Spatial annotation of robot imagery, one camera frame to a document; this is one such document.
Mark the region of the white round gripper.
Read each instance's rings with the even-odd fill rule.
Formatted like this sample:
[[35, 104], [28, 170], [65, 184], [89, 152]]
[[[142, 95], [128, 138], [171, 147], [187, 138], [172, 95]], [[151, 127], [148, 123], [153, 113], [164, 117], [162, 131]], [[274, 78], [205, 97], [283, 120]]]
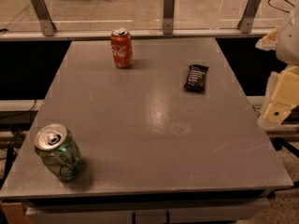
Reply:
[[299, 106], [299, 4], [279, 27], [259, 39], [255, 48], [276, 50], [279, 60], [293, 64], [280, 73], [272, 72], [267, 81], [258, 124], [263, 129], [274, 129]]

